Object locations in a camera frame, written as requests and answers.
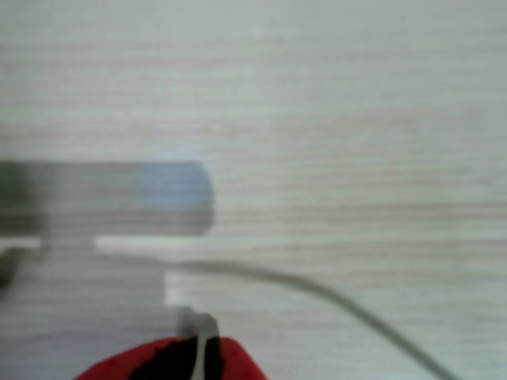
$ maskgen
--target blurry gray object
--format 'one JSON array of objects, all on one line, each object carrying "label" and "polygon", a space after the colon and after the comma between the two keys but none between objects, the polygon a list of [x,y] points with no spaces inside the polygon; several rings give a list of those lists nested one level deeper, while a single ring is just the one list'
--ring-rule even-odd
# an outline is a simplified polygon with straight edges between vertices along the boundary
[{"label": "blurry gray object", "polygon": [[[93,244],[97,235],[143,236],[201,236],[213,223],[214,196],[211,181],[200,163],[192,163],[192,170],[201,180],[187,184],[185,192],[193,187],[209,188],[209,194],[194,208],[171,209],[171,202],[160,202],[146,192],[146,167],[165,166],[189,169],[188,162],[83,162],[33,163],[30,165],[32,182],[44,215],[44,244]],[[166,192],[174,193],[166,184]]]},{"label": "blurry gray object", "polygon": [[[40,209],[27,181],[26,166],[0,162],[0,238],[26,238],[40,232]],[[13,280],[24,250],[16,246],[0,249],[0,287]]]}]

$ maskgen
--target red cloth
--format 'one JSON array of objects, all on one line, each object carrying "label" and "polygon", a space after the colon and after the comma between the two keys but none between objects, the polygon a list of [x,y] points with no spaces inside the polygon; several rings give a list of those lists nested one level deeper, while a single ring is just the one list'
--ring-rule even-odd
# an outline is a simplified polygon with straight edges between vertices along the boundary
[{"label": "red cloth", "polygon": [[[181,338],[156,340],[122,352],[92,366],[75,380],[127,380],[136,368],[154,357],[156,348],[165,348]],[[241,345],[230,338],[220,338],[223,380],[268,380]]]}]

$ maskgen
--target gray cable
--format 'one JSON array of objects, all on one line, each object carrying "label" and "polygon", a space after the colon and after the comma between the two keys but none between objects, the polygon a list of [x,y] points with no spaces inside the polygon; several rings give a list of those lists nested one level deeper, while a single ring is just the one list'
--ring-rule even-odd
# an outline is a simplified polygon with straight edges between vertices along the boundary
[{"label": "gray cable", "polygon": [[395,347],[407,354],[438,380],[459,380],[456,375],[446,369],[430,354],[423,351],[415,343],[408,340],[400,332],[389,326],[388,323],[382,321],[372,312],[359,306],[340,292],[310,279],[306,279],[299,275],[284,274],[266,268],[253,267],[230,261],[178,261],[171,262],[169,266],[173,270],[248,277],[258,281],[283,284],[298,291],[306,291],[328,302],[332,302],[352,314],[380,336],[391,342]]}]

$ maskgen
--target red fabric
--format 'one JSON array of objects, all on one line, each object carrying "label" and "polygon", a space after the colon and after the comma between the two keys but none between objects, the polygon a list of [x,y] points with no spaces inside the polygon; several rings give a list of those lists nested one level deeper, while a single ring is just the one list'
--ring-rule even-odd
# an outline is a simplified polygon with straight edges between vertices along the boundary
[{"label": "red fabric", "polygon": [[[75,380],[127,380],[135,368],[153,358],[156,348],[164,348],[171,342],[180,340],[181,338],[170,338],[143,344],[95,364]],[[224,360],[223,380],[267,380],[257,364],[235,340],[221,338],[220,355]]]}]

